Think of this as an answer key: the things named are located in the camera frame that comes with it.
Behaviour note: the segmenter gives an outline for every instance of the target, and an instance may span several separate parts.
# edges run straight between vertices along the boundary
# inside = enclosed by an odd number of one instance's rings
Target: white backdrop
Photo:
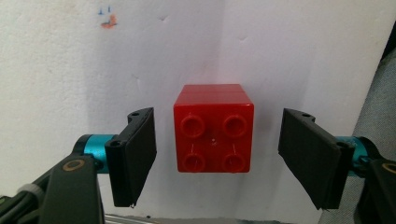
[[[1,1],[0,194],[84,133],[119,133],[129,112],[154,106],[158,156],[137,207],[113,207],[100,176],[107,213],[316,223],[277,154],[282,109],[352,134],[395,15],[392,0]],[[255,104],[250,173],[177,172],[172,106],[188,83],[244,87]]]

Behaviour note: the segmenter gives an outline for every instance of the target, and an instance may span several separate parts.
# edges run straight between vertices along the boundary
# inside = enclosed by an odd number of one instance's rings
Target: teal metal joint
[[[114,134],[94,134],[85,145],[84,154],[92,155],[101,164],[98,174],[108,174],[105,143],[113,137]]]
[[[354,136],[338,136],[335,138],[340,142],[346,142],[355,147],[355,152],[352,157],[352,166],[348,175],[364,177],[366,165],[371,161],[365,145],[358,137]]]

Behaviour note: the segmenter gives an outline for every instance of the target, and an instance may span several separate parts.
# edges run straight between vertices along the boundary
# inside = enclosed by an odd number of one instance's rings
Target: black cable
[[[35,196],[31,193],[26,193],[23,199],[7,211],[3,216],[0,217],[0,224],[13,223],[18,220],[18,218],[25,215],[37,204]]]
[[[17,205],[26,196],[26,192],[19,192],[14,197],[8,199],[0,206],[0,217],[7,213],[12,207]]]
[[[18,219],[17,224],[30,224],[30,223],[38,223],[38,216],[40,215],[40,210],[36,209],[20,219]]]

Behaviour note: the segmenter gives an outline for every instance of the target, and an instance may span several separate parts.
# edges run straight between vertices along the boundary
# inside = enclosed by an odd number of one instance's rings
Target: red mark on wall
[[[115,25],[117,25],[117,18],[116,18],[116,15],[114,15],[114,14],[110,15],[110,19],[108,20],[108,22],[102,23],[102,27],[105,29],[111,29]]]

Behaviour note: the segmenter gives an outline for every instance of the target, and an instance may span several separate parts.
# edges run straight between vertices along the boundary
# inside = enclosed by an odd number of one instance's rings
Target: red lego brick
[[[254,104],[238,84],[186,85],[174,105],[177,169],[246,173]]]

